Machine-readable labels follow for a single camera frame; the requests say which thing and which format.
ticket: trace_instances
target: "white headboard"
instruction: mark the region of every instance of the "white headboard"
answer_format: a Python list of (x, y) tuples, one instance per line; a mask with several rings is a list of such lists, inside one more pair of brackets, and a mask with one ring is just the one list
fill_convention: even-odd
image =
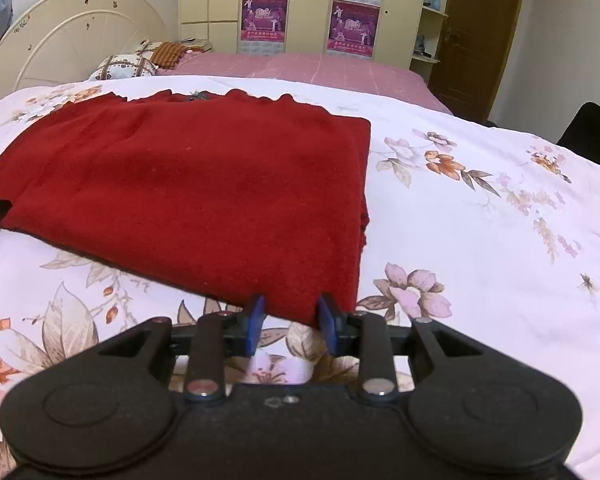
[(0, 99), (32, 86), (84, 81), (108, 56), (166, 40), (146, 0), (41, 0), (0, 42)]

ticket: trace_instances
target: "floral bedsheet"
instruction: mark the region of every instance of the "floral bedsheet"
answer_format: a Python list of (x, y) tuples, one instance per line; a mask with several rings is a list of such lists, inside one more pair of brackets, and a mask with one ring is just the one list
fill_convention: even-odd
[[(382, 96), (280, 80), (165, 76), (26, 89), (0, 101), (0, 153), (68, 101), (163, 89), (321, 105), (372, 123), (371, 222), (359, 310), (449, 326), (568, 384), (584, 407), (569, 464), (600, 480), (600, 167), (531, 134), (487, 129)], [(19, 380), (153, 316), (195, 323), (238, 307), (149, 282), (24, 234), (0, 230), (0, 402)], [(268, 318), (229, 382), (347, 382), (314, 330)], [(400, 388), (413, 387), (397, 358)], [(182, 387), (174, 377), (173, 388)], [(0, 476), (13, 467), (0, 432)]]

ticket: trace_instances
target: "pillow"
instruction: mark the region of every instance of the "pillow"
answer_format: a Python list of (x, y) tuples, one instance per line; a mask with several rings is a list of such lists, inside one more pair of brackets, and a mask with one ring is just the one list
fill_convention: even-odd
[(89, 81), (146, 77), (155, 75), (155, 69), (156, 66), (143, 56), (121, 54), (120, 56), (107, 57), (100, 63), (98, 69), (91, 74)]
[(173, 69), (187, 51), (189, 51), (189, 47), (186, 45), (166, 41), (155, 49), (151, 56), (151, 62), (160, 68)]
[(144, 40), (142, 43), (140, 43), (140, 46), (136, 48), (135, 54), (138, 54), (138, 56), (142, 56), (147, 58), (148, 60), (151, 60), (151, 56), (163, 43), (163, 41)]

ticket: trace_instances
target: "pink bedsheet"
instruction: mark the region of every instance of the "pink bedsheet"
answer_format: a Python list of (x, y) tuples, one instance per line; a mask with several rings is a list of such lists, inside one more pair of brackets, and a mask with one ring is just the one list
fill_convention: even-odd
[(429, 91), (418, 74), (363, 59), (312, 54), (252, 56), (247, 54), (185, 54), (174, 70), (157, 75), (217, 75), (273, 78), (393, 97), (452, 115)]

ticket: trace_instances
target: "circular plate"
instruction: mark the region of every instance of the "circular plate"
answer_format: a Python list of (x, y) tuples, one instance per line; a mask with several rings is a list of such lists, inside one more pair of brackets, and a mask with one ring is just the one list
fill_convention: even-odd
[(0, 426), (14, 454), (59, 470), (126, 462), (174, 417), (168, 390), (146, 371), (107, 363), (97, 372), (46, 370), (4, 399)]
[(515, 362), (462, 358), (433, 372), (408, 401), (426, 446), (474, 470), (515, 473), (565, 458), (582, 425), (562, 383)]

